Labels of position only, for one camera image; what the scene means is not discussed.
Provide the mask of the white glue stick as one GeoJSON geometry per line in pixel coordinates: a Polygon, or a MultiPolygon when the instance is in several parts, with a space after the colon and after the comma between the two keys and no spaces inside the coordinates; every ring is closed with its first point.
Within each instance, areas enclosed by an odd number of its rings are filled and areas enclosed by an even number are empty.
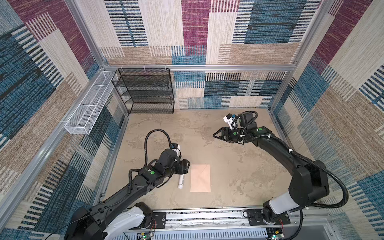
{"type": "Polygon", "coordinates": [[[179,184],[178,184],[178,188],[179,189],[183,189],[183,187],[184,187],[184,179],[185,179],[185,175],[180,175],[180,177],[179,177],[179,184]]]}

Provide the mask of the pale pink envelope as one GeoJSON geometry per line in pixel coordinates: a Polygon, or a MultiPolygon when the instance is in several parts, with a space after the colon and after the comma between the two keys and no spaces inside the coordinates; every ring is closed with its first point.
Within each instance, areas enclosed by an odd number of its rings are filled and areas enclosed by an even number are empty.
{"type": "Polygon", "coordinates": [[[191,166],[191,192],[210,193],[211,192],[211,170],[210,165],[191,166]]]}

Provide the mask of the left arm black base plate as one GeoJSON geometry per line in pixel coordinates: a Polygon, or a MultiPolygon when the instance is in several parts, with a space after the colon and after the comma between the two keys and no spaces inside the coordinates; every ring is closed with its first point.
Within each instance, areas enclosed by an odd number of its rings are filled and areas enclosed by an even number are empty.
{"type": "Polygon", "coordinates": [[[153,212],[151,215],[145,215],[144,220],[133,230],[164,229],[166,226],[167,213],[153,212]]]}

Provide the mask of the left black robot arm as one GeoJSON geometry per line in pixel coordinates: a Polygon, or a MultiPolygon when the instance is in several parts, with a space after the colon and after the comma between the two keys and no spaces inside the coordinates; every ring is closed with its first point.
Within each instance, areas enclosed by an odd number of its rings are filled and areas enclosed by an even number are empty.
{"type": "Polygon", "coordinates": [[[152,221],[153,211],[144,203],[135,203],[172,175],[188,173],[191,163],[181,160],[179,150],[166,149],[154,165],[138,169],[129,183],[108,199],[91,208],[79,208],[72,216],[65,240],[111,240],[126,230],[152,221]],[[125,210],[135,204],[131,210],[125,210]]]}

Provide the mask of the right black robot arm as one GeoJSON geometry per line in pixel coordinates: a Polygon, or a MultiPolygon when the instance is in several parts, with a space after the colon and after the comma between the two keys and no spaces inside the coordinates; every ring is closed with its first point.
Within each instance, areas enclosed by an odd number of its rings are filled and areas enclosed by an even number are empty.
{"type": "Polygon", "coordinates": [[[239,115],[228,114],[223,119],[226,127],[220,128],[213,138],[231,144],[252,143],[274,157],[291,174],[288,190],[263,204],[262,217],[272,225],[289,211],[301,210],[330,193],[328,175],[321,161],[309,161],[296,157],[294,150],[276,137],[266,127],[256,123],[258,113],[245,111],[239,115]]]}

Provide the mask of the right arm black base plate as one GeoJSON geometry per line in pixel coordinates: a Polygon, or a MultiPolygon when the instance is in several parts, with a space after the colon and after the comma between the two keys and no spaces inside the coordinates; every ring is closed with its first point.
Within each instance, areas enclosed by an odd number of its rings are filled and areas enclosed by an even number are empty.
{"type": "Polygon", "coordinates": [[[291,220],[287,212],[275,214],[268,209],[248,209],[243,212],[250,226],[289,225],[291,220]]]}

